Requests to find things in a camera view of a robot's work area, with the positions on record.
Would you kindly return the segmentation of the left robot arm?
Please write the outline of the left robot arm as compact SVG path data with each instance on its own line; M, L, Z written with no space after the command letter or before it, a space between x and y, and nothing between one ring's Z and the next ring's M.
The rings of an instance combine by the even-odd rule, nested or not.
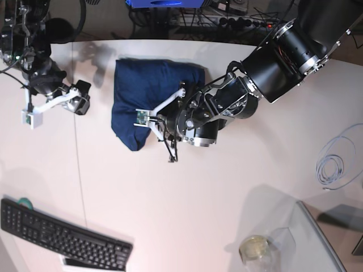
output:
M361 16L361 1L300 1L297 16L280 23L247 58L230 62L223 77L189 88L165 108L163 138L173 145L214 144L229 123L251 117L260 99L273 103L321 69Z

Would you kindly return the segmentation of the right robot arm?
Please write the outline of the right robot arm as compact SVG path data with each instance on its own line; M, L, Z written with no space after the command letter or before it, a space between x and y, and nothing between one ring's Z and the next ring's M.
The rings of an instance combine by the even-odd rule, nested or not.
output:
M1 1L1 60L6 68L21 72L25 79L26 116L35 116L60 105L84 115L90 107L91 84L82 80L67 85L67 72L51 59L52 44L73 42L86 21L86 2L80 1L76 28L62 18L47 17L49 1Z

